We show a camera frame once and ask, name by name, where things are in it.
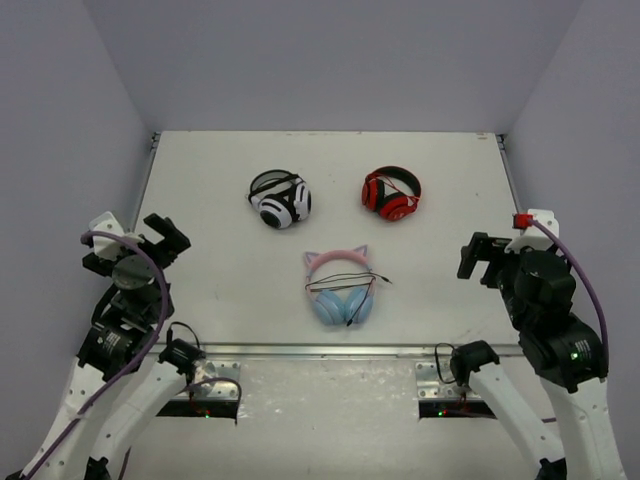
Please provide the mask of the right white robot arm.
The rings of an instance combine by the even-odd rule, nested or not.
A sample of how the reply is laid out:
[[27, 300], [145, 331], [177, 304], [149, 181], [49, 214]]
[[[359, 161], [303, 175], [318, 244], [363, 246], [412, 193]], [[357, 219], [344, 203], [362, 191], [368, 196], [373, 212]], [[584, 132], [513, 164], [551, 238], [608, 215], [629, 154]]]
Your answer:
[[453, 348], [454, 383], [481, 397], [537, 479], [623, 479], [607, 400], [602, 337], [572, 311], [577, 265], [554, 246], [519, 251], [483, 232], [461, 249], [457, 276], [487, 265], [482, 285], [499, 291], [518, 344], [551, 404], [556, 432], [532, 410], [484, 340]]

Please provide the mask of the pink blue cat-ear headphones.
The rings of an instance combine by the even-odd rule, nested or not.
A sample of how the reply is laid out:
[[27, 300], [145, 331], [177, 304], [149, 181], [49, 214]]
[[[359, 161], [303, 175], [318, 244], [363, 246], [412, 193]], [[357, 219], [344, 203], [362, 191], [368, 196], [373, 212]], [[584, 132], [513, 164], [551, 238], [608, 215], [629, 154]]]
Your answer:
[[[368, 246], [324, 253], [307, 251], [303, 258], [306, 268], [304, 289], [321, 322], [329, 327], [349, 327], [365, 322], [373, 308], [375, 287], [380, 278], [369, 263]], [[323, 266], [337, 261], [349, 262], [361, 267], [362, 271], [314, 278]]]

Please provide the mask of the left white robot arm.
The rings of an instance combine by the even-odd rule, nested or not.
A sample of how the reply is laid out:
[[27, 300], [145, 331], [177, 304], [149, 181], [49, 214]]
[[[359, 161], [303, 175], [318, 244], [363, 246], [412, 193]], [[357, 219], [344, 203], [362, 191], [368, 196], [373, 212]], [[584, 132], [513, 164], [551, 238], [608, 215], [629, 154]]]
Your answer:
[[15, 479], [112, 479], [148, 421], [193, 381], [204, 352], [169, 339], [148, 375], [138, 372], [174, 312], [165, 269], [190, 248], [168, 217], [144, 223], [157, 242], [106, 212], [82, 237], [85, 269], [109, 279], [76, 354], [45, 440]]

